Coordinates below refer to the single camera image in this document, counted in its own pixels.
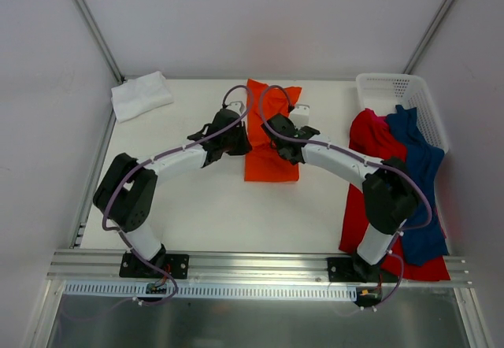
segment white tabletop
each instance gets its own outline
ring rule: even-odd
[[[224,93],[246,81],[168,80],[175,102],[116,124],[103,176],[113,158],[155,154],[180,145],[212,121]],[[347,146],[359,113],[355,82],[271,81],[302,87],[299,102],[310,105],[309,125]],[[245,100],[237,90],[229,98]],[[244,158],[228,157],[184,174],[156,189],[148,222],[167,250],[276,253],[338,252],[348,183],[320,169],[300,165],[297,183],[243,180]],[[116,233],[101,228],[92,206],[81,248],[122,249]]]

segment orange cloth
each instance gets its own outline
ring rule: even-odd
[[[262,91],[268,88],[268,84],[249,79],[246,86],[254,94],[254,105],[246,117],[246,127],[252,151],[245,156],[245,181],[267,181],[271,183],[298,181],[298,165],[292,165],[279,157],[278,153],[269,146],[270,140],[261,128],[262,119],[259,115],[259,98]],[[292,105],[295,105],[299,100],[301,87],[289,87],[285,91],[287,91]],[[284,93],[277,89],[270,90],[266,94],[263,109],[267,119],[278,113],[282,113],[284,116],[289,115],[287,99]]]

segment white towel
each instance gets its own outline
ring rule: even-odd
[[[128,80],[112,89],[112,105],[117,121],[124,122],[158,106],[173,102],[165,77],[156,71]]]

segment laundry basket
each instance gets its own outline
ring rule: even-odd
[[[404,74],[360,74],[357,91],[361,109],[369,108],[377,116],[395,113],[395,106],[417,108],[417,126],[427,142],[448,152],[448,140],[434,108],[425,80]]]

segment glass panel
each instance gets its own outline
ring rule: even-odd
[[[457,301],[450,289],[402,288],[394,299],[357,312],[346,302],[173,299],[138,307],[119,298],[66,296],[65,313],[92,317],[74,322],[61,315],[51,347],[468,347]]]

